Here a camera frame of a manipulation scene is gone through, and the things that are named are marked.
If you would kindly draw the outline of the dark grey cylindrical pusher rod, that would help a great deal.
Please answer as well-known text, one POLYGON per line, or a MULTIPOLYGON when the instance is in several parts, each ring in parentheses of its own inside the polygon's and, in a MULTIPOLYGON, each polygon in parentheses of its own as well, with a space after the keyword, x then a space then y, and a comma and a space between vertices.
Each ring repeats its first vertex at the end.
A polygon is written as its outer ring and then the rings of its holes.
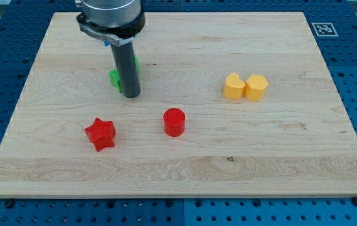
POLYGON ((111 49, 119 74, 122 93, 128 98, 137 97, 141 92, 141 88, 132 42, 120 46, 111 45, 111 49))

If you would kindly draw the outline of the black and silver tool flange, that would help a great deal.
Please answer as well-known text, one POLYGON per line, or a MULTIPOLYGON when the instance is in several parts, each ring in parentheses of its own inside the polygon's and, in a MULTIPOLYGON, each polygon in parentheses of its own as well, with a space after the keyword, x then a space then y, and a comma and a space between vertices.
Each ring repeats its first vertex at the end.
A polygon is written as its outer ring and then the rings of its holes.
POLYGON ((115 28, 101 27, 91 22, 84 13, 80 13, 76 19, 80 31, 92 38, 107 41, 115 46, 121 46, 131 42, 133 37, 141 32, 146 22, 143 10, 140 11, 139 15, 132 22, 115 28))

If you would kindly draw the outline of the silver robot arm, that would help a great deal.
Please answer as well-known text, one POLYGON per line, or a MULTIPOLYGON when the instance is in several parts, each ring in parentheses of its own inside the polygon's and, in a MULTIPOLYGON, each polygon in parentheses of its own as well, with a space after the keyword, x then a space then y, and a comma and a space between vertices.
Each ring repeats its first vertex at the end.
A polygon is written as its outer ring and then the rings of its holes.
POLYGON ((80 31, 111 45, 122 93, 137 97, 139 75, 132 40, 141 32, 146 17, 141 0, 76 0, 82 12, 77 16, 80 31))

